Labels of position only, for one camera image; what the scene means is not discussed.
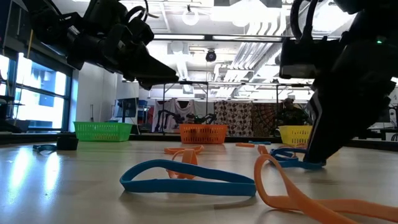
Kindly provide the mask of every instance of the blue loop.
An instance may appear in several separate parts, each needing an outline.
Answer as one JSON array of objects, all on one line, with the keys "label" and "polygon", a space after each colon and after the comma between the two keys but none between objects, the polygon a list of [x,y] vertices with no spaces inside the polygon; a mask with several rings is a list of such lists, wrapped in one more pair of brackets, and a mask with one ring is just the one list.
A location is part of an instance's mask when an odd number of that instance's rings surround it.
[{"label": "blue loop", "polygon": [[251,144],[265,144],[265,145],[270,145],[271,142],[255,142],[255,141],[249,141]]},{"label": "blue loop", "polygon": [[322,167],[326,165],[324,163],[313,164],[310,162],[299,161],[299,159],[294,156],[294,153],[305,154],[307,153],[307,150],[294,149],[294,148],[280,148],[280,149],[271,150],[270,154],[272,157],[274,157],[276,160],[279,161],[280,166],[283,168],[300,167],[308,170],[317,170],[317,169],[322,169]]},{"label": "blue loop", "polygon": [[298,159],[297,157],[294,156],[294,153],[292,153],[292,152],[285,152],[285,151],[275,152],[275,150],[278,150],[278,149],[271,149],[271,151],[269,153],[274,158],[276,158],[278,161],[286,161],[286,160],[291,160],[291,159],[297,160]]},{"label": "blue loop", "polygon": [[[195,175],[206,179],[222,180],[225,182],[187,179],[132,180],[141,172],[153,167],[161,167],[174,172]],[[249,177],[163,159],[146,161],[135,165],[122,175],[120,184],[129,192],[140,193],[169,192],[251,197],[256,195],[254,180]]]}]

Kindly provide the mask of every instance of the orange loop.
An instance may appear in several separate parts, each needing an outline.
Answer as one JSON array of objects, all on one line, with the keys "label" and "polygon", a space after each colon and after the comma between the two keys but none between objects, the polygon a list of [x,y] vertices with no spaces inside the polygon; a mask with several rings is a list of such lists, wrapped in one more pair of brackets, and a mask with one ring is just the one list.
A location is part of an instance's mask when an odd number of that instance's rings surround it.
[{"label": "orange loop", "polygon": [[[179,154],[182,154],[182,162],[187,164],[198,165],[198,158],[194,149],[184,149],[182,151],[178,151],[174,154],[172,160],[174,161],[175,157]],[[182,174],[171,170],[166,170],[166,171],[169,173],[169,177],[173,179],[186,178],[192,180],[195,177],[194,175]]]},{"label": "orange loop", "polygon": [[268,155],[268,150],[265,145],[260,144],[259,147],[257,147],[257,151],[259,151],[260,155]]},{"label": "orange loop", "polygon": [[255,144],[251,144],[251,143],[236,143],[235,146],[238,147],[255,147]]},{"label": "orange loop", "polygon": [[[275,164],[285,184],[288,196],[270,196],[264,190],[261,178],[262,165],[265,161]],[[355,199],[313,200],[301,192],[286,176],[279,163],[270,155],[261,155],[254,165],[254,181],[260,198],[270,207],[281,210],[302,211],[304,214],[321,222],[329,224],[356,223],[340,215],[352,213],[367,217],[380,218],[391,222],[398,222],[398,208],[380,205]]]},{"label": "orange loop", "polygon": [[166,147],[164,148],[164,153],[174,155],[179,151],[183,151],[184,149],[194,149],[196,154],[201,153],[205,147],[203,146],[195,146],[195,147],[180,147],[180,148],[173,148],[173,147]]}]

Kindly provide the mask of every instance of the black robotic arm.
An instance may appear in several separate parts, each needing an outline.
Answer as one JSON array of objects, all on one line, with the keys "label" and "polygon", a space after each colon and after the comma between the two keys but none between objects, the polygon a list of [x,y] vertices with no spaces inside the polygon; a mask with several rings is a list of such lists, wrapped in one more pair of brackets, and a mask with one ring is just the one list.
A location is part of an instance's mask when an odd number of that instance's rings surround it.
[{"label": "black robotic arm", "polygon": [[[335,0],[357,13],[338,40],[313,40],[312,20],[318,0],[310,0],[301,32],[295,0],[291,25],[295,39],[282,47],[280,77],[314,78],[310,107],[316,115],[305,161],[319,163],[377,121],[398,76],[398,1]],[[356,108],[363,108],[359,113]]]},{"label": "black robotic arm", "polygon": [[84,17],[62,14],[51,0],[23,0],[36,37],[81,69],[85,62],[123,74],[149,90],[152,85],[178,81],[175,71],[151,57],[146,45],[154,33],[137,6],[127,11],[119,0],[91,0]]}]

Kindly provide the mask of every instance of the green basket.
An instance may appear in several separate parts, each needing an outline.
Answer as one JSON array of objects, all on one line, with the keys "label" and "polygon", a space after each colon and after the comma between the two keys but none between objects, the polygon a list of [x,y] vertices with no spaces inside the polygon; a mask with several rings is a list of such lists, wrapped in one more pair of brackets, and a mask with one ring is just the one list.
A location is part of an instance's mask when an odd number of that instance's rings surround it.
[{"label": "green basket", "polygon": [[122,142],[129,140],[132,124],[73,122],[79,141]]}]

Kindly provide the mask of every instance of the table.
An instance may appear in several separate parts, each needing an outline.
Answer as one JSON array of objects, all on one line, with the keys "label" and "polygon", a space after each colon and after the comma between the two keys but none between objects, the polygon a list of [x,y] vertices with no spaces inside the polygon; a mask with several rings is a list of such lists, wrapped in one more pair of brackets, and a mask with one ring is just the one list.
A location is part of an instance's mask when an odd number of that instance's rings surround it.
[{"label": "table", "polygon": [[[164,147],[179,142],[80,142],[75,152],[37,154],[31,145],[0,148],[0,223],[317,223],[294,212],[274,210],[257,196],[215,197],[182,194],[128,194],[120,176],[149,159],[171,159]],[[253,178],[258,152],[234,144],[206,145],[198,156],[204,167]],[[326,169],[287,174],[311,198],[357,198],[385,205],[398,204],[398,154],[372,149],[343,148]],[[151,169],[138,179],[167,178]],[[275,169],[263,170],[269,194],[285,194]],[[388,223],[348,215],[360,223]]]}]

